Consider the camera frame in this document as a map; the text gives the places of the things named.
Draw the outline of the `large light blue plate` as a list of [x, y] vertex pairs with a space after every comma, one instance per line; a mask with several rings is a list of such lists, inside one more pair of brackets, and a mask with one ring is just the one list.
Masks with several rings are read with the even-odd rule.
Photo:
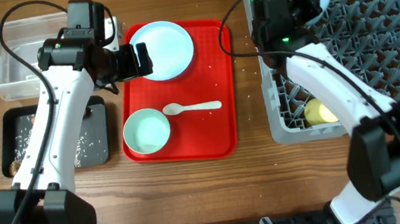
[[178, 77], [188, 68], [194, 55], [190, 34], [170, 21], [145, 24], [129, 42], [132, 45], [145, 44], [153, 64], [153, 73], [145, 78], [152, 81], [167, 81]]

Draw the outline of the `white plastic spoon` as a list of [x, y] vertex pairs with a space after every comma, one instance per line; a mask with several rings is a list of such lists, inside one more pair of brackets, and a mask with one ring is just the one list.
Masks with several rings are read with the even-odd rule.
[[221, 107], [222, 103], [219, 100], [200, 103], [200, 104], [193, 104], [188, 106], [183, 106], [178, 103], [169, 103], [168, 105], [164, 106], [162, 112], [165, 115], [180, 115], [182, 112], [187, 112], [187, 111], [213, 110], [213, 109], [220, 109]]

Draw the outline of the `mint green bowl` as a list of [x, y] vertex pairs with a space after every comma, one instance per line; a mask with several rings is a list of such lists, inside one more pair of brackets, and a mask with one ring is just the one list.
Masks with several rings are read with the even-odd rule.
[[169, 141], [171, 126], [166, 116], [155, 109], [140, 109], [124, 123], [124, 142], [131, 151], [143, 155], [156, 153]]

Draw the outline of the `yellow plastic cup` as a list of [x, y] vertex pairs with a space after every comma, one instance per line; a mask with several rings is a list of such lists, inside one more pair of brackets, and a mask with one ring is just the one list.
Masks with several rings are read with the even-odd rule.
[[306, 103], [304, 117], [312, 126], [325, 125], [326, 123], [339, 121], [339, 119], [318, 99], [312, 99]]

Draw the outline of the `brown walnut food scrap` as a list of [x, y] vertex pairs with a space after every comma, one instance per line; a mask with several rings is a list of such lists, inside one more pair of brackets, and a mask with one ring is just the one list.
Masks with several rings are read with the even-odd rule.
[[10, 176], [14, 177], [18, 173], [18, 170], [19, 170], [21, 164], [22, 164], [22, 162], [20, 160], [13, 161], [10, 164], [10, 166], [9, 166], [10, 167], [10, 169], [9, 169]]

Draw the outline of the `orange carrot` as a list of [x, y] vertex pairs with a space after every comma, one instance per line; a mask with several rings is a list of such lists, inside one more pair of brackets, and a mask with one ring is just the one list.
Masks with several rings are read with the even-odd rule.
[[[83, 118], [87, 118], [87, 117], [90, 115], [90, 113], [91, 113], [91, 109], [87, 107], [87, 108], [85, 109], [85, 111], [83, 112]], [[36, 119], [36, 117], [33, 116], [33, 117], [30, 119], [30, 121], [31, 121], [32, 123], [34, 123], [34, 122], [35, 122], [35, 119]]]

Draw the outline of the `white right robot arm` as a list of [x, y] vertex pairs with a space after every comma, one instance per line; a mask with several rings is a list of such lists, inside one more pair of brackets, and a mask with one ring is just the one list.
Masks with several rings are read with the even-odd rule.
[[360, 224], [400, 189], [400, 102], [335, 60], [307, 26], [330, 0], [250, 0], [252, 37], [270, 68], [313, 94], [350, 135], [348, 183], [326, 208], [328, 224]]

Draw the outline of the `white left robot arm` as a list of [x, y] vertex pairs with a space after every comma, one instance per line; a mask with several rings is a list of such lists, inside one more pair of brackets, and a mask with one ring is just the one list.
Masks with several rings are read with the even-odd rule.
[[42, 82], [39, 104], [12, 186], [0, 190], [0, 224], [100, 224], [75, 194], [74, 155], [89, 98], [153, 73], [143, 43], [119, 45], [115, 34], [106, 35], [112, 14], [105, 5], [71, 0], [65, 11], [67, 26], [43, 43], [31, 67]]

